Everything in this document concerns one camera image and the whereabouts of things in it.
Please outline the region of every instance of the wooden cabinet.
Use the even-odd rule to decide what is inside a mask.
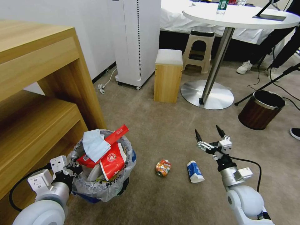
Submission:
[[[46,96],[23,90],[34,82]],[[106,126],[75,29],[0,20],[0,224],[18,214],[8,203],[18,180],[97,128]],[[24,208],[34,196],[24,181],[13,198]]]

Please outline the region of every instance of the blue and white carton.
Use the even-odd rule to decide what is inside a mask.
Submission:
[[[187,164],[187,171],[192,183],[204,181],[204,177],[195,161],[190,161]]]

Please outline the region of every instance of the wooden stool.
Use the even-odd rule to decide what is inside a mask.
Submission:
[[[208,68],[211,60],[211,51],[213,40],[215,39],[214,32],[199,32],[192,30],[187,41],[187,46],[183,54],[183,69],[186,65],[201,66],[201,73],[208,73]],[[206,44],[205,51],[193,50],[193,44],[196,41],[203,41]]]
[[[155,62],[154,101],[177,101],[182,75],[182,51],[159,49]]]

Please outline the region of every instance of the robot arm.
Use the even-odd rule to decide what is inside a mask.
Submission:
[[[244,185],[246,179],[253,173],[250,168],[238,169],[232,162],[229,153],[232,147],[230,137],[218,126],[217,130],[222,140],[213,143],[202,141],[195,130],[197,145],[206,153],[211,154],[218,163],[218,171],[222,176],[223,185],[227,191],[227,200],[240,225],[272,225],[264,207],[262,196],[252,187]]]
[[[53,177],[48,169],[27,179],[37,194],[35,203],[22,210],[13,225],[63,225],[67,214],[67,201],[73,178],[82,172],[75,162],[67,163],[66,156],[50,160]]]

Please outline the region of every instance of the brown waste bin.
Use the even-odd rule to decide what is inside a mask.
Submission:
[[[238,119],[250,129],[263,130],[285,104],[285,100],[273,92],[256,91],[238,115]]]

